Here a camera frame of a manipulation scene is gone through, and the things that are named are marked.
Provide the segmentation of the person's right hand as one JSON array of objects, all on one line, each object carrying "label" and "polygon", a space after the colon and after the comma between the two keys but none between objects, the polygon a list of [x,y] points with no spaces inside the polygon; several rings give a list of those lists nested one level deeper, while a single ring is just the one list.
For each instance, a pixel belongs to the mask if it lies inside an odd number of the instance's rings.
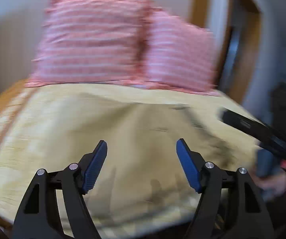
[{"label": "person's right hand", "polygon": [[275,196],[283,195],[286,192],[286,172],[283,170],[266,178],[260,178],[252,171],[251,178],[257,187],[262,190],[271,190]]}]

